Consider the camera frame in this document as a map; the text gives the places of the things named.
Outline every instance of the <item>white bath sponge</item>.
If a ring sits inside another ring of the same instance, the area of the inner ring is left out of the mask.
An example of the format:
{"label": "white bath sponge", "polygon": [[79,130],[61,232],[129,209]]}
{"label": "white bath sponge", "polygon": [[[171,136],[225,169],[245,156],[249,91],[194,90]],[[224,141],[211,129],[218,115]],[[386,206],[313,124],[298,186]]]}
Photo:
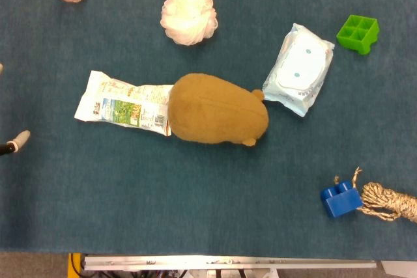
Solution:
{"label": "white bath sponge", "polygon": [[166,0],[161,25],[177,44],[189,46],[210,38],[218,26],[213,0]]}

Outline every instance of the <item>floor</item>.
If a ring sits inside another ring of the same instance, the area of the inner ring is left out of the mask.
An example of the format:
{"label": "floor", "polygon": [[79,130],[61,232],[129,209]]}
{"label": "floor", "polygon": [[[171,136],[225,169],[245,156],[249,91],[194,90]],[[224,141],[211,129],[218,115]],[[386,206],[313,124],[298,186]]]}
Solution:
{"label": "floor", "polygon": [[[42,253],[0,253],[1,278],[65,278],[67,255]],[[377,268],[357,270],[278,270],[280,278],[383,278],[380,263]]]}

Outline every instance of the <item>rope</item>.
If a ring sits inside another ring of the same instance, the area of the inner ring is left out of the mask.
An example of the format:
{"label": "rope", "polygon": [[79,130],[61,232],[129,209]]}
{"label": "rope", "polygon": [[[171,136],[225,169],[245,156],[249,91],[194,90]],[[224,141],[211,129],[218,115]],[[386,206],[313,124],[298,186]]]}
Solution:
{"label": "rope", "polygon": [[[360,172],[362,170],[358,167],[353,174],[353,188],[356,188],[356,181]],[[368,182],[362,188],[361,199],[364,205],[358,210],[367,215],[377,216],[385,221],[394,221],[402,216],[417,223],[416,197],[383,188],[377,182]],[[376,208],[391,212],[375,210]]]}

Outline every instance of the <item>blue lego brick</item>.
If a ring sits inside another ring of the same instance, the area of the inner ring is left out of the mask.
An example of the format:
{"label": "blue lego brick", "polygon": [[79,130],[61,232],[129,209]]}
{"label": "blue lego brick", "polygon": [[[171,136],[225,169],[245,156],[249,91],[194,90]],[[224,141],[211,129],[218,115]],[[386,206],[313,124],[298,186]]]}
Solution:
{"label": "blue lego brick", "polygon": [[364,205],[349,181],[322,190],[320,197],[330,217],[339,217]]}

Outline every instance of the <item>teal table surface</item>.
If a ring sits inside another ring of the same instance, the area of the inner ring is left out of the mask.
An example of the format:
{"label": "teal table surface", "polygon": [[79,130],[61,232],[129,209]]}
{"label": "teal table surface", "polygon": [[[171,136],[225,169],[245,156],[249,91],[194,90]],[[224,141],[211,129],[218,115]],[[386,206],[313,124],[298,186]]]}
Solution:
{"label": "teal table surface", "polygon": [[[320,190],[356,166],[359,185],[417,196],[416,0],[214,0],[211,39],[176,45],[164,0],[0,0],[0,249],[136,255],[417,259],[417,224],[330,219]],[[371,53],[342,48],[349,14],[377,18]],[[261,88],[296,22],[336,44],[305,118],[268,102],[254,148],[202,145],[74,119],[91,70],[132,83],[212,74]]]}

